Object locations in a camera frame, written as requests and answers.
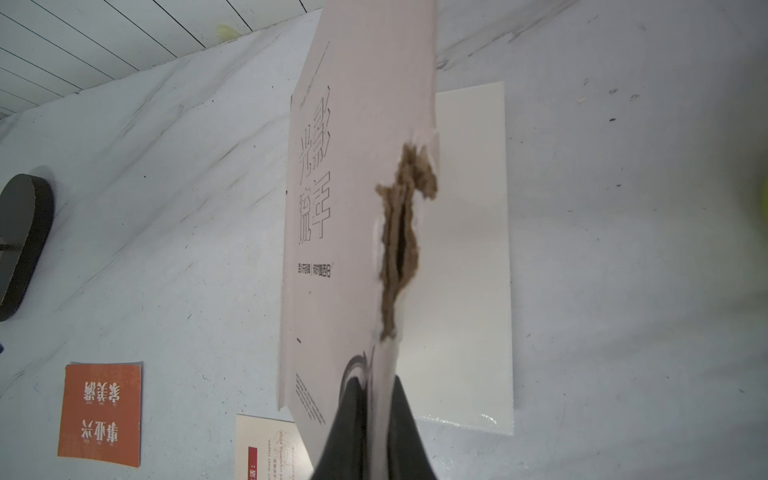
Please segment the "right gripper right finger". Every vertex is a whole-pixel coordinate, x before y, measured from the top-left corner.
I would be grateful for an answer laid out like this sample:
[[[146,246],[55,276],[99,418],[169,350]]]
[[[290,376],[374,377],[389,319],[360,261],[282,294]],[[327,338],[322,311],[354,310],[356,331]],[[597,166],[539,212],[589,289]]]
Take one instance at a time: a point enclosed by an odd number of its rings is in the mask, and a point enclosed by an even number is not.
[[[387,440],[390,480],[436,480],[402,382],[395,377]]]

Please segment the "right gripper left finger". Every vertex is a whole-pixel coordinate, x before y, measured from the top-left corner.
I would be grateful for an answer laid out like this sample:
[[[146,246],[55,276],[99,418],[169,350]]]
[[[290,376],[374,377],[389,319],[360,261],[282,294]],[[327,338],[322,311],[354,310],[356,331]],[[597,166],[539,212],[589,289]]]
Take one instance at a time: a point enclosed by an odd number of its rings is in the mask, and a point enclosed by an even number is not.
[[[367,398],[357,377],[347,382],[312,480],[367,478]]]

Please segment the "cream card red stripe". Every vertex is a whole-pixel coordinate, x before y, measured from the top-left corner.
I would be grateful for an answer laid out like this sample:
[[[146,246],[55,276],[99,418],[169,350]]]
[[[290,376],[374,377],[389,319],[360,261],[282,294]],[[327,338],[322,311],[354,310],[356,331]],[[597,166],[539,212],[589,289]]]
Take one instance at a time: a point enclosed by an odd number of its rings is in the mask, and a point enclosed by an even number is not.
[[[293,422],[237,415],[234,478],[310,479],[313,466]]]

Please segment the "metal jewelry stand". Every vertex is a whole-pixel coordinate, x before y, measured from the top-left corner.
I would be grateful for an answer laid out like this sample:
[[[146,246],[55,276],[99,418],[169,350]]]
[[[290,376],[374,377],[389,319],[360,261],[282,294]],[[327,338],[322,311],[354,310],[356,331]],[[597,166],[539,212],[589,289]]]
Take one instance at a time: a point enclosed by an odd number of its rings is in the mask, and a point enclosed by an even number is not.
[[[1,192],[1,321],[23,301],[54,213],[54,192],[44,178],[18,174]]]

